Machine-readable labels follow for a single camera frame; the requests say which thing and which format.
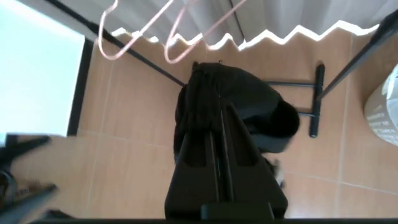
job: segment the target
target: pink hanger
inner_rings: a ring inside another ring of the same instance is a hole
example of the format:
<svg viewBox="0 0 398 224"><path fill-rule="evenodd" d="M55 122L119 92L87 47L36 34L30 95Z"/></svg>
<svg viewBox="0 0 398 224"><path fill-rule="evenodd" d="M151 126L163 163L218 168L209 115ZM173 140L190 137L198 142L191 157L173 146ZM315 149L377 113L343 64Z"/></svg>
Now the pink hanger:
<svg viewBox="0 0 398 224"><path fill-rule="evenodd" d="M169 47L171 45L171 41L174 38L174 33L175 30L177 29L177 26L180 24L181 18L184 15L185 11L188 9L188 7L190 7L192 4L195 4L198 0L190 0L190 2L188 2L188 4L186 4L180 11L180 14L177 16L177 19L174 22L174 25L172 27L172 30L170 31L170 35L169 38L167 39L166 45L165 45L165 49L164 49L164 57L166 59L166 61L170 64L173 63L177 63L179 61L181 61L181 59L183 59L185 56L187 56L187 54L189 52L191 52L191 50L199 43L199 41L203 38L205 38L211 31L213 31L218 25L220 25L228 16L230 16L235 10L237 10L246 0L241 0L237 5L235 5L229 12L227 12L221 19L219 19L212 27L210 27L210 29L208 29L205 34L203 34L203 36L201 37L201 39L199 39L198 41L196 41L194 44L192 44L191 46L189 46L189 48L187 48L184 52L182 52L177 58L171 60L169 58Z"/></svg>
<svg viewBox="0 0 398 224"><path fill-rule="evenodd" d="M137 39L142 36L142 34L160 17L160 15L173 3L174 0L169 0L163 8L139 31L139 34L137 37L133 37L118 53L114 55L107 55L102 46L102 40L103 40L103 29L104 29L104 23L105 23L105 18L106 16L111 13L113 10L115 10L119 4L119 0L115 0L113 5L107 8L104 13L102 13L101 20L99 22L99 31L98 31L98 45L99 45L99 51L101 54L109 59L109 60L116 60L119 57L121 57L126 51L137 41Z"/></svg>

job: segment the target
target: black cable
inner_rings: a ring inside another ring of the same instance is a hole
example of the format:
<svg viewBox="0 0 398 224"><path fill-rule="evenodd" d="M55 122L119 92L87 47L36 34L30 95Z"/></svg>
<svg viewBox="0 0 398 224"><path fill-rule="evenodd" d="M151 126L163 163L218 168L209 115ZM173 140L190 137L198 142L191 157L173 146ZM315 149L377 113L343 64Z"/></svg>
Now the black cable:
<svg viewBox="0 0 398 224"><path fill-rule="evenodd" d="M91 21L87 20L82 15L80 15L77 12L75 12L73 9L69 8L68 6L64 5L63 3L61 3L58 0L45 0L45 1L47 1L51 5L55 6L59 10L67 13L69 16L71 16L72 18L74 18L77 21L79 21L80 23L82 23L90 31L92 31L94 34L96 34L98 36L98 31L100 29L100 26L98 24L95 24L94 22L91 22ZM116 46L118 46L120 48L124 47L124 43L122 43L120 40L118 40L117 38L112 36L106 29L103 29L103 38L105 40L107 40L108 42L110 42L110 43L112 43L112 44L114 44L114 45L116 45ZM148 66L150 66L154 70L158 71L162 75L166 76L167 78L171 79L173 82L179 84L180 86L184 85L184 83L181 80L179 80L178 78L175 78L169 72L166 72L165 70L163 70L159 66L155 65L148 58L145 58L144 56L142 56L140 53L136 52L135 50L128 49L127 53L130 54L131 56L137 58L141 62L144 62L145 64L147 64Z"/></svg>

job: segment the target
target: black fabric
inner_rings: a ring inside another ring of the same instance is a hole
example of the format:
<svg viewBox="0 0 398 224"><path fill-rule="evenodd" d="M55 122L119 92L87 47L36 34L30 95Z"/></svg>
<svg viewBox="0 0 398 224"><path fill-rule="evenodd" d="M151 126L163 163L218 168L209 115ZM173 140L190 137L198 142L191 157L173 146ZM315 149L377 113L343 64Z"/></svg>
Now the black fabric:
<svg viewBox="0 0 398 224"><path fill-rule="evenodd" d="M261 152L282 152L299 128L297 110L266 82L240 68L195 62L175 111L176 159L187 131L220 131L218 97L232 102Z"/></svg>

